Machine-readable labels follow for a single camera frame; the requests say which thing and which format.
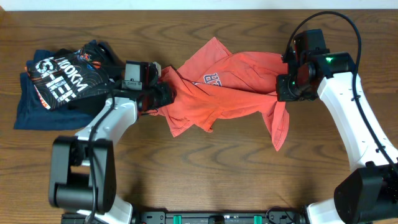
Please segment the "orange printed t-shirt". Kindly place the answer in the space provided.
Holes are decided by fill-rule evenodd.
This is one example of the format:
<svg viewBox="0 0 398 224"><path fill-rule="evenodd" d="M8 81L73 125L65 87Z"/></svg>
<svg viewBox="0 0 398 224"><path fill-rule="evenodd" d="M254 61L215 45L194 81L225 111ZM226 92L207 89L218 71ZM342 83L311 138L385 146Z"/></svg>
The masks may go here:
<svg viewBox="0 0 398 224"><path fill-rule="evenodd" d="M279 102L276 78L287 73L279 54L231 53L217 38L210 39L180 68L166 67L161 80L175 90L174 102L161 107L172 136L195 125L212 132L217 119L233 119L260 112L279 150L289 130L289 113Z"/></svg>

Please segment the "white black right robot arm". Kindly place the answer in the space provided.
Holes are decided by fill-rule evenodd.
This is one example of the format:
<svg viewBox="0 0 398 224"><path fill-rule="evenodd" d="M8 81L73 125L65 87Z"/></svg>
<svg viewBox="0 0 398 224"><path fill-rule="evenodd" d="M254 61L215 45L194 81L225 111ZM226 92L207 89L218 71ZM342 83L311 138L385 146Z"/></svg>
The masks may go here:
<svg viewBox="0 0 398 224"><path fill-rule="evenodd" d="M282 57L277 99L320 99L343 140L351 174L333 198L305 209L307 223L371 223L397 217L397 149L379 125L347 52L331 53L320 29L294 37Z"/></svg>

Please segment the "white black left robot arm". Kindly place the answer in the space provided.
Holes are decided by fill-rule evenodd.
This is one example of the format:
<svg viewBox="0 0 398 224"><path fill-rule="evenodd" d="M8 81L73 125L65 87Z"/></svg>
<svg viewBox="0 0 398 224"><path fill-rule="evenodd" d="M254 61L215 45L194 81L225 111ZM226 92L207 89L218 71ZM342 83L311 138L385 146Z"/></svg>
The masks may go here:
<svg viewBox="0 0 398 224"><path fill-rule="evenodd" d="M53 142L49 203L62 208L62 223L139 222L133 206L116 193L114 148L141 115L174 100L160 82L157 62L127 61L124 78L111 85L103 109L74 136Z"/></svg>

